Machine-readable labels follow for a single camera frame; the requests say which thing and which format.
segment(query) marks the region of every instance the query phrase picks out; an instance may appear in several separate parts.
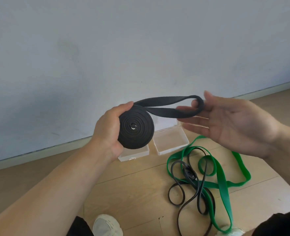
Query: shoe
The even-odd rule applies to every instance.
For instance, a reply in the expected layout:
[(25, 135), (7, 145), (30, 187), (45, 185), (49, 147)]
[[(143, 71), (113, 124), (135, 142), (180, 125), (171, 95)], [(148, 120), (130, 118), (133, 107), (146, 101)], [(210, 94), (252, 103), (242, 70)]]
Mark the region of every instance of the shoe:
[(94, 236), (123, 236), (119, 222), (110, 215), (99, 215), (92, 227)]
[[(228, 229), (229, 226), (223, 227), (222, 230), (226, 230)], [(215, 236), (241, 236), (245, 234), (245, 231), (243, 231), (240, 228), (232, 228), (231, 231), (227, 234), (224, 234), (220, 231), (217, 232), (217, 234)]]

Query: hand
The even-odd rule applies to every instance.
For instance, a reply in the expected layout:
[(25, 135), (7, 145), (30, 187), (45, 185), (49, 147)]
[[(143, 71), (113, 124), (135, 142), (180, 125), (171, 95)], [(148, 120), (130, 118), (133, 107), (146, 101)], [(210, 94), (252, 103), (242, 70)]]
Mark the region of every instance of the hand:
[[(204, 96), (205, 108), (201, 113), (179, 119), (184, 123), (183, 128), (241, 154), (261, 158), (269, 155), (273, 143), (280, 137), (280, 122), (250, 101), (216, 97), (208, 91)], [(193, 100), (191, 105), (178, 109), (192, 110), (198, 102)]]
[(118, 142), (120, 131), (119, 116), (128, 111), (133, 106), (133, 102), (121, 104), (106, 111), (97, 121), (92, 141), (97, 140), (103, 144), (110, 153), (111, 160), (115, 160), (123, 152), (124, 147)]

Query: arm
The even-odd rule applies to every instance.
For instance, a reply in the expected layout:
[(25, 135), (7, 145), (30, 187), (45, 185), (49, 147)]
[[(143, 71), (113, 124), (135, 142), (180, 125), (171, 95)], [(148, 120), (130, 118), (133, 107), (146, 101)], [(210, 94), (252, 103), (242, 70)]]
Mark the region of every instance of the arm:
[[(179, 119), (182, 126), (232, 151), (264, 159), (290, 184), (290, 127), (250, 101), (207, 91), (204, 96), (204, 110), (196, 117)], [(194, 100), (192, 107), (178, 108), (190, 110), (197, 104)]]
[(91, 141), (0, 214), (0, 235), (65, 236), (92, 187), (123, 151), (119, 115), (133, 103), (107, 111)]

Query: black pants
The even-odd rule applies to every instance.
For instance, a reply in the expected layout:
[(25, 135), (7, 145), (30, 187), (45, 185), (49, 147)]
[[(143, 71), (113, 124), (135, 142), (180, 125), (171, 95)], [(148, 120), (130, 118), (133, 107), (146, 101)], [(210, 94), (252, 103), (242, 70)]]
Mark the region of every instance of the black pants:
[[(76, 216), (67, 236), (94, 236), (83, 218)], [(261, 223), (252, 236), (290, 236), (290, 212), (274, 214)]]

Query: white baseboard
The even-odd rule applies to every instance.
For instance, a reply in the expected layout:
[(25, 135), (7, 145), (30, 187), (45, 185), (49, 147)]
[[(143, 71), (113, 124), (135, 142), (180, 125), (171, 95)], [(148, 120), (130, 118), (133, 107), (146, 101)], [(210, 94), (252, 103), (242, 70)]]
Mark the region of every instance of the white baseboard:
[[(273, 86), (270, 88), (266, 88), (266, 89), (262, 89), (259, 91), (255, 91), (252, 93), (247, 93), (244, 95), (240, 95), (237, 96), (236, 98), (241, 98), (241, 99), (247, 99), (247, 100), (251, 100), (251, 99), (255, 99), (255, 98), (260, 98), (263, 97), (265, 95), (270, 95), (276, 92), (280, 92), (286, 89), (290, 89), (290, 82), (288, 83), (284, 83), (284, 84), (280, 84), (277, 86)], [(69, 143), (64, 143), (64, 144), (60, 144), (57, 146), (53, 146), (53, 147), (49, 147), (49, 148), (45, 148), (39, 151), (35, 151), (35, 152), (30, 152), (27, 154), (23, 154), (23, 155), (19, 155), (19, 156), (15, 156), (15, 157), (11, 157), (8, 159), (4, 159), (4, 160), (0, 160), (0, 170), (7, 168), (7, 167), (12, 167), (12, 166), (16, 166), (16, 165), (20, 165), (26, 162), (30, 162), (33, 160), (37, 160), (37, 159), (41, 159), (41, 158), (45, 158), (48, 156), (52, 156), (52, 155), (56, 155), (56, 154), (60, 154), (63, 152), (67, 152), (67, 151), (71, 151), (74, 149), (78, 149), (83, 147), (84, 145), (86, 145), (89, 140), (91, 139), (91, 137), (89, 138), (83, 138), (83, 139), (79, 139), (76, 141), (72, 141)]]

